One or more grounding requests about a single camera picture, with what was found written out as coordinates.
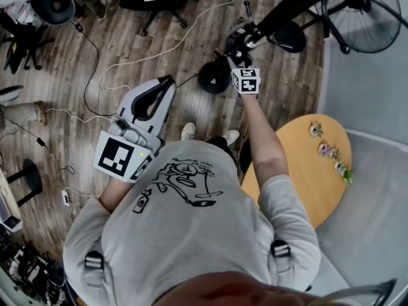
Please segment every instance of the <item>white box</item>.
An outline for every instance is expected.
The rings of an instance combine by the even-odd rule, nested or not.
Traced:
[[[239,94],[259,94],[259,68],[233,68],[231,76],[232,84]]]

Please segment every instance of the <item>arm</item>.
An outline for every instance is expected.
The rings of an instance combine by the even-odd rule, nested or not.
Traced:
[[[259,209],[274,230],[273,240],[285,241],[291,255],[277,269],[269,254],[271,276],[279,286],[305,291],[319,270],[321,252],[316,232],[288,177],[285,151],[254,96],[241,96],[247,115],[254,170],[261,189]]]
[[[99,198],[99,202],[107,209],[107,211],[113,213],[133,185],[133,183],[123,182],[119,179],[112,178]]]
[[[101,239],[111,213],[132,186],[133,184],[111,179],[99,200],[96,197],[89,199],[69,230],[64,244],[64,268],[69,283],[81,298],[90,297],[85,293],[85,256]]]
[[[241,95],[247,116],[252,162],[259,187],[276,175],[288,175],[285,151],[256,97]]]

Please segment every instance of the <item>white cable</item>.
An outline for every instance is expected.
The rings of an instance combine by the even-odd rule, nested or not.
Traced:
[[[124,65],[127,65],[127,64],[136,64],[136,63],[138,63],[138,62],[146,61],[146,60],[149,60],[149,59],[153,59],[153,58],[159,57],[160,55],[166,54],[167,52],[170,52],[170,51],[175,50],[176,48],[178,48],[178,47],[181,45],[181,43],[184,42],[184,40],[187,38],[188,34],[190,34],[191,30],[192,30],[192,29],[195,27],[195,25],[197,24],[197,20],[198,20],[202,15],[204,15],[205,13],[209,12],[210,10],[212,10],[212,9],[214,9],[214,8],[226,6],[227,4],[234,3],[235,1],[236,1],[236,0],[232,0],[232,1],[228,2],[228,3],[217,4],[217,5],[215,5],[215,6],[210,7],[209,9],[203,11],[202,13],[200,13],[200,14],[196,17],[196,20],[194,21],[193,26],[191,26],[191,27],[189,28],[189,30],[186,32],[186,35],[184,35],[184,37],[182,38],[182,40],[181,40],[175,47],[173,47],[173,48],[171,48],[171,49],[169,49],[169,50],[167,50],[167,51],[160,52],[159,54],[153,55],[152,57],[146,57],[146,58],[142,58],[142,59],[139,59],[139,60],[136,60],[136,61],[123,62],[123,63],[120,63],[120,64],[113,64],[113,65],[111,65],[111,66],[110,66],[107,70],[105,70],[104,73],[102,74],[101,80],[99,81],[100,86],[103,87],[104,89],[120,89],[120,88],[122,88],[122,87],[127,87],[127,88],[130,90],[131,87],[130,87],[129,85],[121,85],[121,86],[118,86],[118,87],[108,87],[108,86],[106,86],[106,85],[103,83],[103,77],[105,77],[106,73],[107,73],[110,69],[112,69],[113,67],[124,66]]]
[[[65,191],[67,189],[71,189],[72,191],[76,192],[78,195],[83,196],[83,197],[92,197],[92,196],[99,197],[100,196],[100,195],[93,195],[93,194],[92,195],[84,195],[84,194],[81,194],[80,192],[78,192],[76,189],[73,189],[71,187],[65,187],[64,188]]]
[[[48,109],[47,111],[45,111],[45,113],[47,113],[48,111],[51,111],[51,110],[55,110],[55,111],[65,111],[66,113],[69,114],[69,116],[70,116],[71,118],[76,118],[76,119],[78,119],[79,121],[82,121],[83,123],[86,123],[86,122],[88,122],[88,121],[91,121],[92,119],[95,119],[95,118],[104,118],[104,119],[110,121],[109,118],[106,118],[106,117],[104,117],[104,116],[102,116],[102,115],[95,115],[95,116],[93,116],[92,118],[90,118],[90,119],[88,119],[88,120],[82,120],[80,117],[77,117],[76,115],[70,114],[70,112],[69,112],[68,110],[66,110],[66,109],[55,109],[55,108],[51,108],[51,109]]]
[[[108,178],[106,178],[105,188],[107,187],[108,182],[109,182],[109,176],[108,176]],[[84,195],[84,194],[81,194],[80,192],[78,192],[76,189],[73,189],[73,188],[71,188],[71,187],[65,187],[65,188],[64,188],[65,191],[66,191],[67,189],[71,189],[72,191],[76,192],[78,195],[80,195],[80,196],[82,196],[82,197],[92,197],[92,196],[101,197],[101,195],[95,195],[95,194],[92,194],[92,195]]]

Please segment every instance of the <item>small figurine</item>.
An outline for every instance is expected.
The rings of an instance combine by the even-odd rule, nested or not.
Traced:
[[[347,185],[353,183],[353,172],[348,170],[344,163],[336,162],[334,168],[343,177],[343,180]]]
[[[321,129],[321,125],[318,124],[317,122],[312,122],[312,124],[309,127],[309,134],[310,134],[310,137],[312,138],[321,137],[323,135],[323,130]]]
[[[321,143],[317,150],[319,151],[319,154],[321,156],[330,156],[330,151],[332,150],[332,148],[327,143]]]
[[[332,149],[329,151],[329,158],[332,159],[332,160],[338,161],[338,160],[340,159],[339,149],[336,149],[335,147],[332,148]]]

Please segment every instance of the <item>graphic print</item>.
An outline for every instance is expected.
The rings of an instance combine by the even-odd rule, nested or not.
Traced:
[[[212,165],[194,159],[173,158],[172,163],[159,170],[157,177],[141,193],[134,213],[142,213],[149,202],[153,189],[155,193],[175,191],[187,204],[193,207],[211,207],[217,201],[213,197],[221,195],[222,191],[211,191],[208,181],[214,178]]]

